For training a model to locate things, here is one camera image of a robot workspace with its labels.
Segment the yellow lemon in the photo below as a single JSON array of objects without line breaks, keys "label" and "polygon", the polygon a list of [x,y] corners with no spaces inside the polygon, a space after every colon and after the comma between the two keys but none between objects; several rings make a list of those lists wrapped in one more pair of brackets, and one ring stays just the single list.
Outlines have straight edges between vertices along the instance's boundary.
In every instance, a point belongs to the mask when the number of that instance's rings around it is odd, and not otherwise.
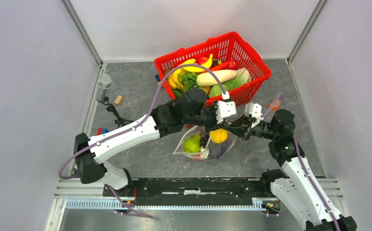
[{"label": "yellow lemon", "polygon": [[223,143],[227,141],[227,139],[229,138],[228,131],[225,129],[217,129],[217,130],[211,131],[209,136],[210,136],[211,142],[216,143],[216,144]]}]

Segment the dark grape bunch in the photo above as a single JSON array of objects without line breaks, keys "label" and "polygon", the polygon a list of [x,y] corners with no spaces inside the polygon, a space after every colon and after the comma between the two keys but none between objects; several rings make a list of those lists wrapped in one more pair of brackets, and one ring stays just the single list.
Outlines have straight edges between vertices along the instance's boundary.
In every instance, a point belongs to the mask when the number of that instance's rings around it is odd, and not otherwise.
[{"label": "dark grape bunch", "polygon": [[201,139],[200,139],[200,145],[201,145],[202,148],[206,148],[207,147],[207,143],[209,142],[209,138],[210,138],[209,135],[205,135],[204,137],[201,137]]}]

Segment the clear zip top bag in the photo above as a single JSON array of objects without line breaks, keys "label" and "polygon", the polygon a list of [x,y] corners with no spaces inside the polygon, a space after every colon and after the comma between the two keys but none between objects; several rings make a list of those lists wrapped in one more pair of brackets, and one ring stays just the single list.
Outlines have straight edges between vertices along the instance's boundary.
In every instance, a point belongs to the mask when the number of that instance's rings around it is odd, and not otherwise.
[{"label": "clear zip top bag", "polygon": [[179,141],[173,155],[197,161],[218,160],[236,143],[236,136],[225,129],[206,131],[203,126],[190,128]]}]

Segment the green lime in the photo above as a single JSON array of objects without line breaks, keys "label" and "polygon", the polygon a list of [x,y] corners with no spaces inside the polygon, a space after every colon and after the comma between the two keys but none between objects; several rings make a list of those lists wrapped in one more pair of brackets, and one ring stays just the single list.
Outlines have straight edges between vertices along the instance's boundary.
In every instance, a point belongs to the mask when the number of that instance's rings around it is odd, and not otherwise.
[{"label": "green lime", "polygon": [[183,151],[186,153],[199,153],[200,152],[200,135],[195,134],[186,139],[183,143]]}]

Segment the white garlic bulb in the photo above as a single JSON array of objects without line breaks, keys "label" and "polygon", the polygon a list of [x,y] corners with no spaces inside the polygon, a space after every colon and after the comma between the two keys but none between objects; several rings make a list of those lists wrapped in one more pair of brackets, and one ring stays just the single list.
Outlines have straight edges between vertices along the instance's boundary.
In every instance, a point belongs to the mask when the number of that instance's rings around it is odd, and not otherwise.
[{"label": "white garlic bulb", "polygon": [[200,158],[207,159],[210,153],[209,148],[204,148],[203,146],[200,147]]}]

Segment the purple eggplant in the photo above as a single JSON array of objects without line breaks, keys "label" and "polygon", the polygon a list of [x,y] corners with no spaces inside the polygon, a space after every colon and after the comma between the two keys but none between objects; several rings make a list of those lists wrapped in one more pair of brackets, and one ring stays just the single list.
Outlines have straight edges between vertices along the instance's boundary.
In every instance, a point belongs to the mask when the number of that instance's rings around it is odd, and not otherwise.
[{"label": "purple eggplant", "polygon": [[235,141],[233,140],[226,140],[222,143],[210,142],[208,158],[218,160],[220,157],[226,154],[234,146],[234,144]]}]

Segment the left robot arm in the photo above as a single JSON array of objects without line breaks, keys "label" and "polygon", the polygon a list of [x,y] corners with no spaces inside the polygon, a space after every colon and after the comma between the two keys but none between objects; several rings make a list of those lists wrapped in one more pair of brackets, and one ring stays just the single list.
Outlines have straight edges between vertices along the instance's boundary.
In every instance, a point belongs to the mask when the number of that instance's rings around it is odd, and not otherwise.
[{"label": "left robot arm", "polygon": [[185,92],[180,98],[159,105],[140,119],[121,128],[98,136],[76,135],[74,159],[77,178],[82,184],[100,182],[112,186],[121,196],[133,191],[133,183],[124,169],[107,163],[117,153],[138,144],[180,132],[185,124],[204,126],[216,130],[227,118],[236,114],[236,103],[229,92],[210,106],[207,96],[197,88]]}]

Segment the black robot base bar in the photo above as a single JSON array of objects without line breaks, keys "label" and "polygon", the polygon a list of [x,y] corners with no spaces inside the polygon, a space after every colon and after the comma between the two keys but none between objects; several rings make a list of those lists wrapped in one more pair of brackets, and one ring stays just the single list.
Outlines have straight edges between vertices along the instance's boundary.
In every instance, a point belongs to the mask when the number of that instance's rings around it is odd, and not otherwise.
[{"label": "black robot base bar", "polygon": [[273,198],[262,178],[138,178],[116,193],[136,205],[250,205],[253,198]]}]

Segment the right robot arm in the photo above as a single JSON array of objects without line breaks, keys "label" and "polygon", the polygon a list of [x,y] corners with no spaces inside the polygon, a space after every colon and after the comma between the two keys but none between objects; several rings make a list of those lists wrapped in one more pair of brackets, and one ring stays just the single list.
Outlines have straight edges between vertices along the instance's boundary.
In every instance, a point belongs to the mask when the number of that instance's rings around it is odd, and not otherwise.
[{"label": "right robot arm", "polygon": [[294,114],[277,110],[271,122],[241,116],[224,129],[247,141],[251,136],[269,139],[270,154],[280,169],[261,175],[260,191],[275,195],[304,231],[355,231],[353,217],[344,216],[327,196],[313,174],[304,151],[294,136]]}]

